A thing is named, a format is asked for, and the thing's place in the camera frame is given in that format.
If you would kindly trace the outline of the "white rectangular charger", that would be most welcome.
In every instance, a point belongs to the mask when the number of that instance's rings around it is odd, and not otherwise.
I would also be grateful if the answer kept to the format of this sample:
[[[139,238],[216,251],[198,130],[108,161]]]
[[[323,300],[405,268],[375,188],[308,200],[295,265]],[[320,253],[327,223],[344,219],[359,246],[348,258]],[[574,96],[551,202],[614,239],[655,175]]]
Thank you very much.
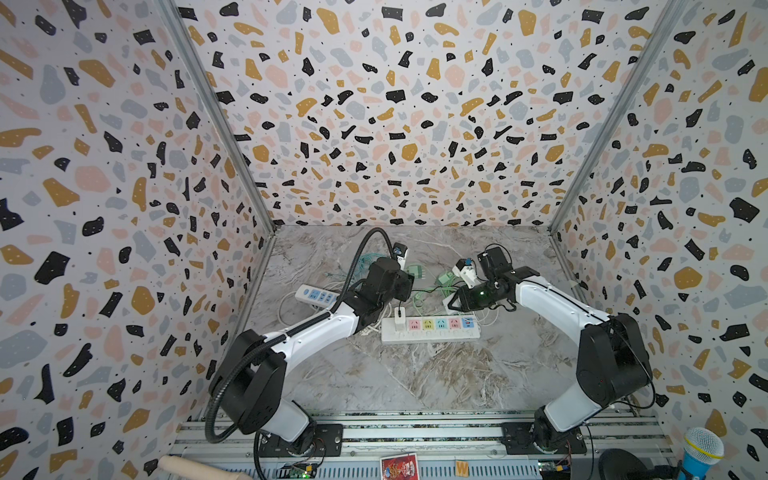
[[[443,307],[444,307],[446,315],[458,315],[458,314],[461,313],[460,306],[457,306],[457,307],[453,307],[452,306],[452,298],[451,297],[444,298],[443,301],[442,301],[442,304],[443,304]]]

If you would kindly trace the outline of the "small white blue power strip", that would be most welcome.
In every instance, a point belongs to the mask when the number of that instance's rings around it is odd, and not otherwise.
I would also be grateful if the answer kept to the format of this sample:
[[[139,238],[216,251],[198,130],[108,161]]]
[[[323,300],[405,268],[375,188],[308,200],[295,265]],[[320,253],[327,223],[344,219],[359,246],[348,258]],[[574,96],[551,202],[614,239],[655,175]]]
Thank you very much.
[[[331,308],[337,298],[338,293],[320,287],[308,284],[302,284],[294,294],[297,301],[314,306],[319,309]]]

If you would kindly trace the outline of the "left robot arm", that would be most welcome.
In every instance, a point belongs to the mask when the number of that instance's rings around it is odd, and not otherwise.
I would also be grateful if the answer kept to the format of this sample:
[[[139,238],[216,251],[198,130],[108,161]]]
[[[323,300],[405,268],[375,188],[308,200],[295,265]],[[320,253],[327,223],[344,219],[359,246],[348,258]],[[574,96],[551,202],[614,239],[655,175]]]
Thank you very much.
[[[252,329],[239,334],[211,380],[206,440],[218,444],[240,432],[275,437],[291,455],[314,449],[317,423],[283,398],[285,378],[321,350],[375,324],[392,301],[409,299],[414,276],[406,271],[407,254],[405,244],[375,227],[363,237],[329,307],[266,335]]]

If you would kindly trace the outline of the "large colourful power strip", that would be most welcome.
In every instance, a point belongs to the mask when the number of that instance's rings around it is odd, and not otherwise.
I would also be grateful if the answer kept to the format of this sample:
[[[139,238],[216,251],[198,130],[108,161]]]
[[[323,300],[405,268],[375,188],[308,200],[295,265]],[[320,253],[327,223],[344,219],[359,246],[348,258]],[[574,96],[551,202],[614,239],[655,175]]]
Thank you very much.
[[[474,315],[407,317],[407,328],[396,332],[393,318],[381,321],[383,344],[450,343],[478,340],[481,328]]]

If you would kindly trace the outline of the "red snack packet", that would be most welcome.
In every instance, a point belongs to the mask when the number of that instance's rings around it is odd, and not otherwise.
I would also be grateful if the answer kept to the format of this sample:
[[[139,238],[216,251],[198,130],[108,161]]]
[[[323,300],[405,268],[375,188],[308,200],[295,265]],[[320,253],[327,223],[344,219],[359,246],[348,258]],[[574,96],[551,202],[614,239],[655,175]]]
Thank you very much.
[[[382,480],[419,480],[417,455],[406,453],[382,458],[380,478]]]

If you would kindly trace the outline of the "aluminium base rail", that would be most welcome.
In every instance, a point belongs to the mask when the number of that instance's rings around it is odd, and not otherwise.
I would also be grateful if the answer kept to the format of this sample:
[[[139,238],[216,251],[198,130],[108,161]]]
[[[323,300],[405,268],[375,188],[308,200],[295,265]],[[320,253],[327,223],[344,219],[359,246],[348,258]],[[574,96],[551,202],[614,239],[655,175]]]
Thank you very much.
[[[629,410],[601,413],[553,453],[529,442],[532,414],[512,411],[317,412],[321,450],[315,479],[378,479],[384,457],[415,453],[422,479],[598,478],[605,450],[622,449],[647,467],[672,465],[676,453],[653,417]],[[469,477],[455,476],[455,461]]]

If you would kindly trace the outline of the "black round object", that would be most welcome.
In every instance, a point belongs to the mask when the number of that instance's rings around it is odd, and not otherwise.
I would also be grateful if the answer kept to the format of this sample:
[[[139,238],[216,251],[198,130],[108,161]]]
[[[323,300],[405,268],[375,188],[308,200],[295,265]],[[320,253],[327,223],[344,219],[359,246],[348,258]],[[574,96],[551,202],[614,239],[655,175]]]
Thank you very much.
[[[648,468],[634,454],[622,449],[605,450],[598,460],[601,480],[640,480],[647,478]]]

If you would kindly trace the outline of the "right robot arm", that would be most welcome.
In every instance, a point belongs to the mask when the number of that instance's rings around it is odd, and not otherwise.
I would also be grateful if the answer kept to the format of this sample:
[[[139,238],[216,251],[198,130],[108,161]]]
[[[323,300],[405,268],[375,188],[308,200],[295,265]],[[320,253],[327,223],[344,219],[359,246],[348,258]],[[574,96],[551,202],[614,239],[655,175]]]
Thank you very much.
[[[650,358],[633,317],[596,310],[529,267],[505,267],[483,284],[460,287],[449,301],[463,313],[506,305],[533,311],[578,347],[574,383],[535,412],[529,442],[538,450],[557,451],[585,421],[652,384]]]

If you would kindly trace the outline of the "white square charger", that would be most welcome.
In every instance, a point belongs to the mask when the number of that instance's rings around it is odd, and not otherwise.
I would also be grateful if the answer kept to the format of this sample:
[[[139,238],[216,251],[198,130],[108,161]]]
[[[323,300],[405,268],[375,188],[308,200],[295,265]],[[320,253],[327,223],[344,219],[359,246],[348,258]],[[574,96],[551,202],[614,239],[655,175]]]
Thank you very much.
[[[393,325],[396,332],[404,332],[407,328],[407,315],[402,306],[394,310]]]

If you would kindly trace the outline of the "small yellow tag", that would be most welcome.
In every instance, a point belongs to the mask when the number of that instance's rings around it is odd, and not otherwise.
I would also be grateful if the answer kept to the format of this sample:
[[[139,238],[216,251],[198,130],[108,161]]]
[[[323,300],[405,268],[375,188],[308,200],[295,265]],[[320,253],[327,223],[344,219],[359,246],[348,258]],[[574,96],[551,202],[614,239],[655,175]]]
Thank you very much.
[[[469,463],[465,460],[456,460],[455,476],[458,478],[468,478],[469,475]]]

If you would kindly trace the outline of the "blue toy microphone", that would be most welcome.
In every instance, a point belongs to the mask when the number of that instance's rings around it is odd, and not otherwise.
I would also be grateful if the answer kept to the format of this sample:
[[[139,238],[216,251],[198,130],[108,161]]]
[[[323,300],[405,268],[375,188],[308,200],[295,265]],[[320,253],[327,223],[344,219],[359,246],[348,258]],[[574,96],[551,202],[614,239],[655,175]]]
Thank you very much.
[[[725,454],[722,440],[712,431],[695,427],[684,435],[684,454],[679,463],[679,480],[705,480],[709,470]]]

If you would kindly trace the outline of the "light green charger plug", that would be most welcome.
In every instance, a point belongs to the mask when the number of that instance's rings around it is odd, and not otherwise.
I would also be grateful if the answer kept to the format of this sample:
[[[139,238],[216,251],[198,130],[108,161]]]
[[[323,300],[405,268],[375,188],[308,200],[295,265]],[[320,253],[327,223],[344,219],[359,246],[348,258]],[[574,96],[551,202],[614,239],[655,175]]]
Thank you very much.
[[[423,277],[423,267],[419,264],[407,265],[406,272],[409,275],[412,275],[415,279],[421,279]]]

